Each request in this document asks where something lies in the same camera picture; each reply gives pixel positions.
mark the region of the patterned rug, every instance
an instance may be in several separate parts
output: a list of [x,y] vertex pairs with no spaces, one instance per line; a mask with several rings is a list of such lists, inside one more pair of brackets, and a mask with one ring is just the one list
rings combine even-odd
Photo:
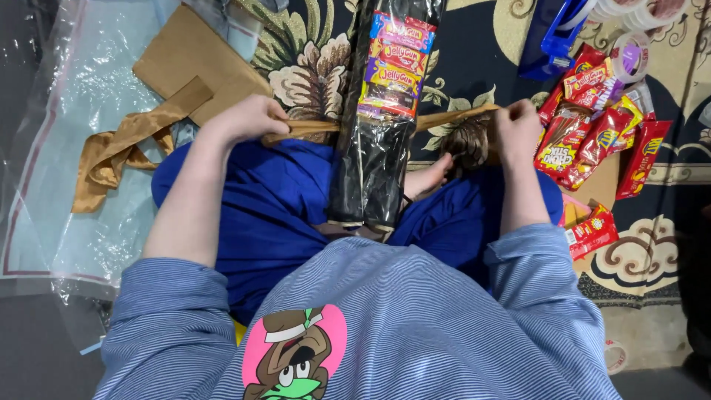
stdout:
[[[292,0],[279,14],[255,0],[240,3],[266,22],[253,65],[268,79],[289,116],[337,120],[349,81],[356,0]],[[554,81],[517,77],[533,0],[451,0],[437,31],[420,114],[462,110],[521,98],[540,104]],[[692,0],[678,21],[651,37],[647,83],[659,120],[673,120],[639,196],[614,204],[620,240],[576,271],[581,291],[600,306],[643,307],[680,302],[679,270],[694,248],[702,207],[711,204],[711,130],[698,122],[711,102],[711,21],[707,4]],[[609,51],[614,23],[586,25],[580,41]],[[435,160],[442,138],[465,122],[420,132],[410,168]],[[313,137],[323,141],[325,137]]]

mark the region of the cartoon graphic print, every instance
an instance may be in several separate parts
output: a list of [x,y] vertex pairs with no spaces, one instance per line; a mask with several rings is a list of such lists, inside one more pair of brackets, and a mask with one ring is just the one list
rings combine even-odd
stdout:
[[345,352],[345,322],[333,305],[285,310],[257,321],[242,366],[244,399],[322,399]]

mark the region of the blue pants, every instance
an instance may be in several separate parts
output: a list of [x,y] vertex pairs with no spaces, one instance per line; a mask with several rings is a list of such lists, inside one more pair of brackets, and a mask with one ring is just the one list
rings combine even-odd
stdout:
[[[151,189],[158,207],[189,147],[176,149],[155,171]],[[244,142],[232,151],[215,269],[228,278],[232,316],[243,325],[284,276],[328,244],[311,225],[326,222],[332,159],[332,148],[301,140],[284,140],[272,149]],[[557,223],[563,210],[560,190],[545,174],[538,180],[550,219]],[[499,236],[503,190],[500,167],[455,179],[411,204],[387,243],[415,244],[489,288],[481,258]]]

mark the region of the bare foot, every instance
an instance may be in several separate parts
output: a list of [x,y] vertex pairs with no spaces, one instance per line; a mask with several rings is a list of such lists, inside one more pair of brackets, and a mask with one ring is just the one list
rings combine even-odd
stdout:
[[447,170],[452,168],[451,154],[445,153],[442,158],[427,168],[405,174],[405,196],[415,200],[415,197],[434,189],[440,184],[445,184],[444,178]]

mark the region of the pink circle print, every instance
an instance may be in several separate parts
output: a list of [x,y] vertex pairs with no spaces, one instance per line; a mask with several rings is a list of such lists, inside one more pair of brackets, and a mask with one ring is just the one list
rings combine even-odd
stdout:
[[[346,353],[346,339],[348,338],[348,330],[346,328],[346,318],[341,310],[335,305],[327,304],[321,311],[322,320],[315,325],[326,332],[331,341],[331,354],[321,363],[323,368],[328,371],[328,377],[331,378],[333,373],[341,364],[343,355]],[[272,343],[264,342],[267,336],[267,330],[264,328],[262,318],[255,322],[252,327],[250,336],[247,338],[245,347],[245,358],[242,362],[242,383],[247,387],[248,384],[258,384],[257,365],[264,355],[269,351]]]

